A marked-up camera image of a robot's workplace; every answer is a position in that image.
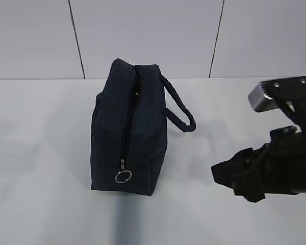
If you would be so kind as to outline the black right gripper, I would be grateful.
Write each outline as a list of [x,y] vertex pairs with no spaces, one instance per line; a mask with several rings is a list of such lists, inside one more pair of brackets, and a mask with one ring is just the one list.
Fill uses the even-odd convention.
[[306,137],[296,126],[270,132],[259,149],[243,149],[211,167],[213,180],[230,185],[236,196],[257,203],[265,194],[306,193]]

